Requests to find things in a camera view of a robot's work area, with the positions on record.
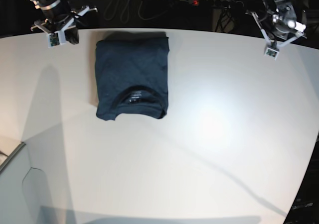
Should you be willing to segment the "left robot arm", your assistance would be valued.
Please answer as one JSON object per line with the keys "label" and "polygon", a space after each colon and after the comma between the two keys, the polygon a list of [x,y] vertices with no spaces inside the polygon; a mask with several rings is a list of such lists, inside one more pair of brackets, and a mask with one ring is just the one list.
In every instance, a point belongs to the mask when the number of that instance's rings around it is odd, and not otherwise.
{"label": "left robot arm", "polygon": [[280,49],[300,37],[305,37],[307,19],[297,15],[291,0],[262,0],[262,11],[247,10],[253,17],[265,41],[265,55],[276,58]]}

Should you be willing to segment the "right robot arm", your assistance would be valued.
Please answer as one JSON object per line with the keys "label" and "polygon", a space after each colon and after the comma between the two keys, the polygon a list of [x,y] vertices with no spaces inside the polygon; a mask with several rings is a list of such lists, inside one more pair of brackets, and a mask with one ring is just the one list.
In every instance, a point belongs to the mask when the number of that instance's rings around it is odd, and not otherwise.
{"label": "right robot arm", "polygon": [[89,12],[97,12],[94,6],[84,5],[72,8],[68,0],[30,0],[34,7],[42,11],[45,19],[37,20],[30,30],[44,32],[48,47],[52,48],[66,43],[78,44],[78,24],[84,25],[82,19]]}

